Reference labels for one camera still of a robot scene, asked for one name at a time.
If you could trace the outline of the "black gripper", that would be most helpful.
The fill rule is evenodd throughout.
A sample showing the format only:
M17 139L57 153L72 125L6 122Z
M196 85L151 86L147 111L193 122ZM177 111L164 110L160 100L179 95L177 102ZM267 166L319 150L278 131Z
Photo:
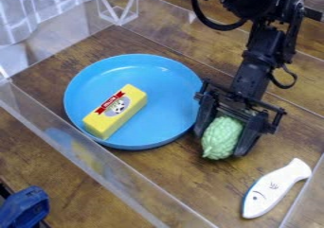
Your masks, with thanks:
M297 76L283 61L262 54L242 53L242 63L228 87L206 79L195 93L198 101L193 133L198 138L212 122L218 113L227 114L243 125L242 134L234 148L235 157L244 156L263 133L274 133L282 115L279 107L262 102L267 84L278 88L290 88Z

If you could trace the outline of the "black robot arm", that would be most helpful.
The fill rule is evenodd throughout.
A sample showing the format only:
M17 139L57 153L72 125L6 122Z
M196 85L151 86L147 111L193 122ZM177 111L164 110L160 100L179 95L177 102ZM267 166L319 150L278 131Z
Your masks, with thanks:
M303 6L303 0L219 0L238 17L228 25L214 23L203 15L199 0L191 0L198 20L210 28L228 31L251 24L242 63L228 87L210 80L195 93L198 101L193 132L200 139L202 156L211 160L248 153L259 137L274 133L286 113L260 101L266 87L291 87L272 76L286 69L294 55L297 34L303 18L324 22L324 13Z

